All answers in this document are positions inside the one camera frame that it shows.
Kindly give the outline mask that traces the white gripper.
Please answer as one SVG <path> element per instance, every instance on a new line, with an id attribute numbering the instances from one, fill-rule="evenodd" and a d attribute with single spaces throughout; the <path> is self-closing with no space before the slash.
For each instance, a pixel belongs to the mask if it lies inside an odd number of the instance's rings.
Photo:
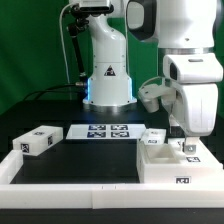
<path id="1" fill-rule="evenodd" d="M 214 129 L 218 88 L 216 84 L 178 84 L 169 113 L 189 136 L 184 141 L 186 154 L 196 153 L 196 137 L 208 136 Z"/>

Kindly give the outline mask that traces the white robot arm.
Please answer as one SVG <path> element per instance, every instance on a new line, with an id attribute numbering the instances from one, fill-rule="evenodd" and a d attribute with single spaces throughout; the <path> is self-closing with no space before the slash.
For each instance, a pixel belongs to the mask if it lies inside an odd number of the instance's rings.
<path id="1" fill-rule="evenodd" d="M 87 81 L 86 108 L 118 110 L 133 104 L 126 73 L 126 40 L 107 23 L 123 17 L 138 40 L 158 46 L 160 85 L 143 84 L 139 99 L 149 112 L 164 107 L 170 126 L 181 128 L 184 145 L 214 129 L 223 68 L 213 53 L 213 28 L 220 0 L 69 0 L 76 24 L 90 29 L 93 74 Z"/>

